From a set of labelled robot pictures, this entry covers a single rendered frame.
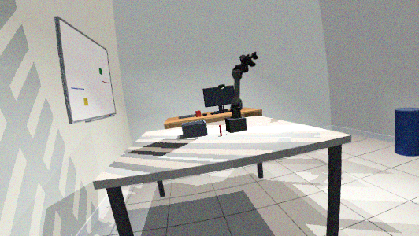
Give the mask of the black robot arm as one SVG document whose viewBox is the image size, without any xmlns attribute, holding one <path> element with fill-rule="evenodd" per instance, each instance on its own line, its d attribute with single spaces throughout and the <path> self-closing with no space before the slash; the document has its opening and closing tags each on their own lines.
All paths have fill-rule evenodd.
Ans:
<svg viewBox="0 0 419 236">
<path fill-rule="evenodd" d="M 240 98 L 240 79 L 242 78 L 242 74 L 249 70 L 248 69 L 249 63 L 247 62 L 246 55 L 241 55 L 239 59 L 241 61 L 241 64 L 235 65 L 235 67 L 232 70 L 232 77 L 235 80 L 235 86 L 234 86 L 234 98 L 232 99 L 230 110 L 232 111 L 233 119 L 242 118 L 241 110 L 243 109 L 243 103 Z M 250 67 L 256 66 L 253 60 L 249 66 Z"/>
</svg>

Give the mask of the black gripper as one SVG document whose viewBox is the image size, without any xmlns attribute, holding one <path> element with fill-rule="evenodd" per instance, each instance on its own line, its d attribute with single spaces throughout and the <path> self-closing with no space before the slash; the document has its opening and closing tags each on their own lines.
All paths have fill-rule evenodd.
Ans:
<svg viewBox="0 0 419 236">
<path fill-rule="evenodd" d="M 257 59 L 258 58 L 258 56 L 256 55 L 256 52 L 254 52 L 254 53 L 252 53 L 251 55 L 246 55 L 246 58 L 247 58 L 247 62 L 249 63 L 249 65 L 250 65 L 250 63 L 252 62 L 252 58 L 255 60 L 255 59 Z"/>
</svg>

